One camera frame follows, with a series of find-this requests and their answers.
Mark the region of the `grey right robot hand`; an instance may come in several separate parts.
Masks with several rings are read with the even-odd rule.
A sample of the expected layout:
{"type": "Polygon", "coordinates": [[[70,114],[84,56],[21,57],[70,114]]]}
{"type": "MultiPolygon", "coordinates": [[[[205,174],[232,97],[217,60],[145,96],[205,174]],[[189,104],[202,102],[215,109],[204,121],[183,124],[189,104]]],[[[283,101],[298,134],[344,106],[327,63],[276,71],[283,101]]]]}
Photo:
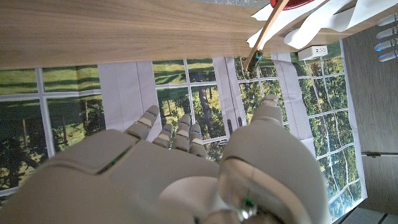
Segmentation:
{"type": "Polygon", "coordinates": [[[96,133],[42,164],[1,209],[2,223],[329,223],[314,155],[282,124],[275,95],[209,160],[184,115],[147,136],[151,106],[120,132],[96,133]]]}

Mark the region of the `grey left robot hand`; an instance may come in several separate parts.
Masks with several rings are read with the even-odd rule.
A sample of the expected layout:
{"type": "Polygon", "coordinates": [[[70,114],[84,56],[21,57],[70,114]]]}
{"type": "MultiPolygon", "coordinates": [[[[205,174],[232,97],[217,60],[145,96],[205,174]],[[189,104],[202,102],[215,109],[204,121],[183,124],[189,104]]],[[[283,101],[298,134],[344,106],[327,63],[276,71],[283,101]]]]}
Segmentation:
{"type": "MultiPolygon", "coordinates": [[[[387,16],[387,17],[381,19],[377,23],[377,25],[379,27],[382,27],[382,26],[386,26],[386,25],[389,25],[389,24],[392,24],[395,22],[397,22],[397,13],[391,14],[390,16],[387,16]]],[[[383,30],[376,35],[377,40],[382,40],[387,37],[390,37],[390,39],[388,39],[384,42],[380,42],[374,47],[374,50],[376,52],[381,52],[382,50],[386,50],[391,47],[397,47],[397,26],[383,30]]],[[[393,50],[391,52],[388,52],[388,53],[385,53],[385,54],[379,56],[378,60],[379,60],[379,62],[386,62],[386,61],[394,59],[394,58],[397,58],[397,50],[393,50]]]]}

